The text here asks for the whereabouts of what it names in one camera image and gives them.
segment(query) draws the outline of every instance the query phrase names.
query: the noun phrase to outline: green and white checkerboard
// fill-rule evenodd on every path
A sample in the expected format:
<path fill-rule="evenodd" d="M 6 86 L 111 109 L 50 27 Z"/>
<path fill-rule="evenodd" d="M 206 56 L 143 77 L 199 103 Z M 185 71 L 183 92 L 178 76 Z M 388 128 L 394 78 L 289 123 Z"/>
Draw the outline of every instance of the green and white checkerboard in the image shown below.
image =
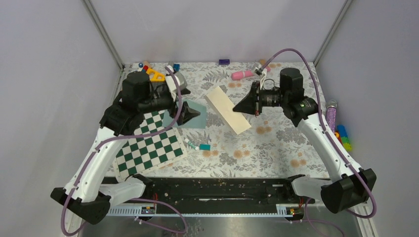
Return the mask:
<path fill-rule="evenodd" d="M 149 134 L 163 129 L 164 111 L 145 114 L 134 134 Z M 113 163 L 119 182 L 132 174 L 146 174 L 186 157 L 186 148 L 176 128 L 157 136 L 128 139 Z"/>

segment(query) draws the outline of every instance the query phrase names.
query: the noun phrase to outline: pink toy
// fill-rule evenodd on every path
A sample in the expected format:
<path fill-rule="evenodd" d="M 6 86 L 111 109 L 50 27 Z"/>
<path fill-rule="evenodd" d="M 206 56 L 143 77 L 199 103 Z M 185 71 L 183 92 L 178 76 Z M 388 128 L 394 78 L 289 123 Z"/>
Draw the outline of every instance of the pink toy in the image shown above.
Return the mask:
<path fill-rule="evenodd" d="M 240 71 L 240 72 L 235 72 L 231 74 L 231 79 L 233 80 L 240 80 L 243 78 L 248 78 L 253 76 L 253 73 L 251 71 Z"/>

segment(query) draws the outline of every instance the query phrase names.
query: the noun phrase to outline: white wall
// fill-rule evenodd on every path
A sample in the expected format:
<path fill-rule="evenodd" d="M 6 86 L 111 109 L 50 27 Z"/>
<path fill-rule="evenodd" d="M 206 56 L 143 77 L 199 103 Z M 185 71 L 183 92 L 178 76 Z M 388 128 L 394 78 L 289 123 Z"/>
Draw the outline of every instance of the white wall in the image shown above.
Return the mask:
<path fill-rule="evenodd" d="M 92 0 L 125 63 L 313 61 L 345 0 Z M 276 61 L 300 61 L 285 53 Z"/>
<path fill-rule="evenodd" d="M 0 32 L 0 236 L 58 236 L 119 69 L 81 0 L 1 1 Z"/>
<path fill-rule="evenodd" d="M 380 237 L 419 233 L 419 1 L 354 1 L 317 73 L 353 156 L 377 174 Z"/>

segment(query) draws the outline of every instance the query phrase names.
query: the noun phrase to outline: purple glitter bottle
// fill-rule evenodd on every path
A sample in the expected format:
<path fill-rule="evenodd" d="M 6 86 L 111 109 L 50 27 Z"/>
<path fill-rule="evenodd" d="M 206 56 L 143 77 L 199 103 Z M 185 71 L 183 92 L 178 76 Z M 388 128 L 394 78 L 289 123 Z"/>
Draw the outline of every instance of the purple glitter bottle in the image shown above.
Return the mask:
<path fill-rule="evenodd" d="M 337 108 L 337 101 L 330 100 L 326 104 L 326 122 L 328 123 L 330 129 L 333 133 L 335 133 L 335 121 L 336 121 L 336 108 Z"/>

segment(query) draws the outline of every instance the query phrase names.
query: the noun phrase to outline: wooden block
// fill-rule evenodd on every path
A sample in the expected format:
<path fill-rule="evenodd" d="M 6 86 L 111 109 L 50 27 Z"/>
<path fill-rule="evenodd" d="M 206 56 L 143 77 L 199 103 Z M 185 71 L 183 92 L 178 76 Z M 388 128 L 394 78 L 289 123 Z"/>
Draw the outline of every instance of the wooden block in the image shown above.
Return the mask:
<path fill-rule="evenodd" d="M 151 68 L 151 65 L 150 65 L 150 63 L 149 63 L 148 61 L 144 61 L 144 62 L 143 62 L 143 64 L 144 64 L 145 66 L 147 66 L 148 68 Z"/>
<path fill-rule="evenodd" d="M 212 109 L 239 135 L 251 127 L 243 114 L 233 112 L 234 104 L 218 86 L 205 96 Z"/>

